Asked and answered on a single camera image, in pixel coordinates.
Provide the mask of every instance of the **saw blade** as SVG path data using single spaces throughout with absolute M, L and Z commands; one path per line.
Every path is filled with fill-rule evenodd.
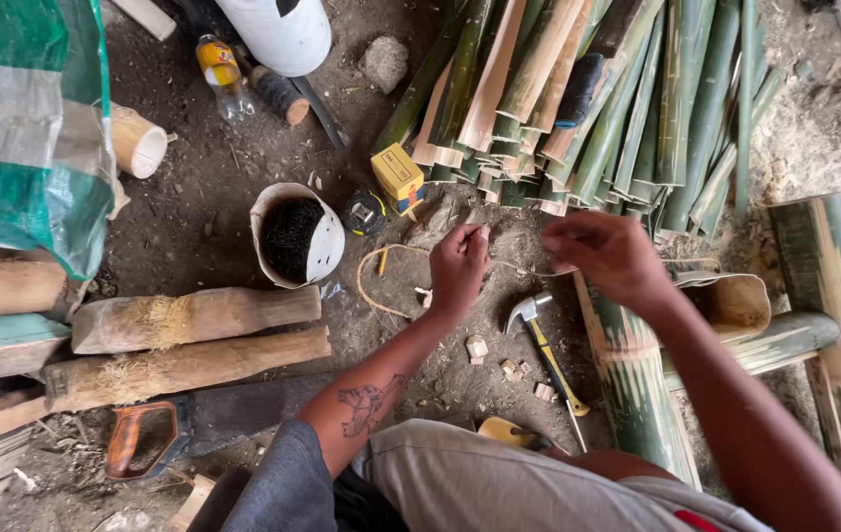
M 335 377 L 321 373 L 190 393 L 188 415 L 194 435 L 187 453 L 216 451 L 296 416 Z

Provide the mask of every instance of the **hand saw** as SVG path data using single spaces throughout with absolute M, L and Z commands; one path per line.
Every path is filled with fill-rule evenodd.
M 185 449 L 188 455 L 199 456 L 252 437 L 296 416 L 335 377 L 322 373 L 241 384 L 115 408 L 118 418 L 108 442 L 106 476 L 120 481 L 155 477 Z M 158 455 L 133 469 L 143 416 L 155 411 L 170 413 L 171 433 Z

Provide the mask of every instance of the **dirt floor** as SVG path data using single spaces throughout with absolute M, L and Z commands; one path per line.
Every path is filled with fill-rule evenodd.
M 320 197 L 339 209 L 357 187 L 370 183 L 367 147 L 387 121 L 403 84 L 389 96 L 372 90 L 358 72 L 357 61 L 375 37 L 393 35 L 409 47 L 414 72 L 433 41 L 438 15 L 434 4 L 427 2 L 327 0 L 332 51 L 309 80 L 325 95 L 349 141 L 344 151 L 333 151 L 311 114 L 292 130 L 265 110 L 246 124 L 228 126 L 217 115 L 214 94 L 198 72 L 189 35 L 157 43 L 134 21 L 104 3 L 111 99 L 137 109 L 176 133 L 178 140 L 169 146 L 164 163 L 152 177 L 121 176 L 131 204 L 110 225 L 106 256 L 91 299 L 183 296 L 226 286 L 271 288 L 260 271 L 249 232 L 249 210 L 256 196 L 273 183 L 304 184 L 314 171 L 323 185 Z M 183 20 L 177 6 L 160 4 Z M 748 221 L 740 221 L 730 212 L 712 244 L 678 239 L 667 253 L 718 257 L 727 271 L 757 273 L 769 286 L 777 311 L 784 309 L 785 302 L 764 205 L 841 190 L 841 30 L 833 10 L 808 13 L 797 0 L 762 3 L 761 11 L 769 25 L 769 62 L 790 78 L 754 138 L 751 215 Z M 794 74 L 800 60 L 810 61 L 813 74 L 809 78 Z M 329 293 L 339 286 L 335 296 L 323 301 L 321 320 L 331 330 L 332 357 L 278 368 L 248 381 L 351 367 L 406 326 L 406 320 L 370 308 L 357 291 L 360 258 L 381 245 L 411 240 L 429 248 L 454 224 L 489 224 L 493 229 L 490 254 L 495 260 L 529 272 L 548 272 L 539 238 L 541 228 L 550 221 L 548 215 L 484 205 L 472 186 L 440 187 L 428 187 L 430 199 L 418 211 L 417 227 L 412 229 L 406 218 L 392 219 L 378 236 L 348 236 L 343 260 L 320 282 L 329 287 Z M 213 224 L 210 236 L 205 235 L 205 224 Z M 395 250 L 383 276 L 375 268 L 375 261 L 370 260 L 364 274 L 366 290 L 373 298 L 413 315 L 422 312 L 414 287 L 430 288 L 423 257 Z M 499 415 L 545 432 L 562 448 L 576 452 L 578 445 L 564 408 L 533 397 L 535 383 L 545 381 L 545 372 L 530 336 L 521 325 L 509 336 L 502 333 L 515 303 L 541 290 L 552 292 L 555 299 L 541 308 L 540 322 L 567 378 L 592 406 L 592 413 L 580 420 L 585 439 L 592 449 L 611 447 L 571 278 L 539 277 L 498 263 L 488 270 L 473 311 L 420 369 L 385 424 L 410 417 L 463 414 L 480 421 Z M 488 344 L 483 366 L 468 362 L 464 343 L 471 334 L 482 336 Z M 505 359 L 525 361 L 531 370 L 518 383 L 504 381 L 499 364 Z M 819 437 L 804 370 L 790 367 L 767 375 L 764 381 Z M 70 415 L 48 420 L 52 432 L 36 427 L 21 470 L 36 481 L 37 488 L 28 491 L 24 482 L 14 479 L 0 512 L 0 530 L 170 529 L 166 521 L 184 502 L 189 485 L 170 470 L 152 480 L 106 482 L 102 460 L 110 413 L 97 409 L 81 416 L 89 443 Z M 692 410 L 684 408 L 684 417 L 706 490 L 724 494 Z M 190 477 L 196 472 L 219 475 L 231 465 L 252 466 L 271 437 L 268 431 L 197 458 L 181 457 L 171 469 Z

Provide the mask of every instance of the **forearm tattoo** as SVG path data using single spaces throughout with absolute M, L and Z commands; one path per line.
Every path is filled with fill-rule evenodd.
M 395 374 L 391 382 L 384 389 L 367 384 L 357 388 L 338 390 L 338 400 L 349 405 L 354 410 L 352 420 L 342 423 L 342 435 L 344 437 L 357 437 L 365 430 L 370 431 L 374 424 L 380 421 L 374 415 L 381 410 L 388 394 L 403 384 L 404 376 Z

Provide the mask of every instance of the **yellow box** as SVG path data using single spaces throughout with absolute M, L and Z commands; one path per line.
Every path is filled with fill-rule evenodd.
M 394 143 L 371 157 L 371 168 L 399 215 L 423 201 L 423 171 L 400 144 Z

